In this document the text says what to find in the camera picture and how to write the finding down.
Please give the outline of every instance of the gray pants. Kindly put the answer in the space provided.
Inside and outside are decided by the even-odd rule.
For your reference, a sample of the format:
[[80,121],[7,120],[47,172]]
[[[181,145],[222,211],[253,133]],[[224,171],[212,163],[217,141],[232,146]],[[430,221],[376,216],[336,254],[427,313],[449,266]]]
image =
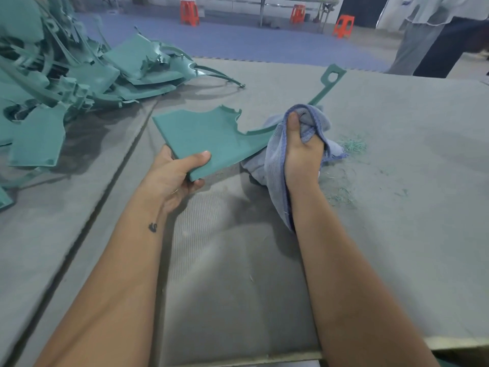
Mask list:
[[408,22],[396,59],[386,73],[412,76],[443,27],[444,24],[431,26]]

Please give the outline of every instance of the cleaning rag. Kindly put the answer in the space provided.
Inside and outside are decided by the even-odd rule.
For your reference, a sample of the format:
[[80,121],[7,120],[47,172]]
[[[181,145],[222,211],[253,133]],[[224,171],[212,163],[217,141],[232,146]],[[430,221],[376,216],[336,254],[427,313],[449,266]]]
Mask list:
[[343,148],[335,142],[328,140],[323,132],[331,128],[326,115],[317,107],[308,104],[296,104],[284,115],[269,117],[264,127],[277,124],[277,128],[268,141],[266,148],[259,153],[243,160],[241,166],[245,168],[261,185],[268,187],[270,198],[285,225],[292,231],[294,223],[290,207],[289,191],[285,184],[285,153],[287,149],[287,118],[295,111],[301,124],[301,140],[307,143],[314,134],[324,142],[324,154],[321,166],[328,161],[340,160],[347,156]]

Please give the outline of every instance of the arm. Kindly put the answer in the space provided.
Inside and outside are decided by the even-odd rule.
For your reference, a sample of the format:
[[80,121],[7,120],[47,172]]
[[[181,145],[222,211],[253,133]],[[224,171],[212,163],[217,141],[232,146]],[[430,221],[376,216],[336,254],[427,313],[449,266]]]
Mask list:
[[323,354],[331,367],[439,367],[342,227],[317,182],[323,143],[289,117],[285,163],[294,225]]
[[204,152],[172,160],[163,147],[35,367],[148,365],[163,227],[182,198],[203,186],[186,174],[209,159]]

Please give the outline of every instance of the purple floor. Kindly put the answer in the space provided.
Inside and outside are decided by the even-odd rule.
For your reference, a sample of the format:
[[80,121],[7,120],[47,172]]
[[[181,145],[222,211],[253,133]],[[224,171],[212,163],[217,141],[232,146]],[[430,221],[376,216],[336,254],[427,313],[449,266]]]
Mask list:
[[[346,40],[319,33],[223,25],[201,21],[198,27],[175,18],[134,14],[99,14],[107,41],[117,45],[135,33],[134,25],[148,38],[178,46],[196,57],[319,65],[336,63],[344,68],[385,71],[386,62],[374,58]],[[97,38],[93,18],[80,14],[90,36]]]

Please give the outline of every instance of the tattoo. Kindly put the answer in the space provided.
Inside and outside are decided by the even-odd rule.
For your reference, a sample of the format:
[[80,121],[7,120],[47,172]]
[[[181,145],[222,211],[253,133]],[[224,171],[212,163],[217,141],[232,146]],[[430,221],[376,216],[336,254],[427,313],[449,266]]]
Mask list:
[[155,223],[155,222],[152,222],[148,228],[149,228],[149,230],[150,230],[151,232],[156,233],[156,228],[157,228],[157,227],[158,227],[158,225],[156,225],[156,223]]

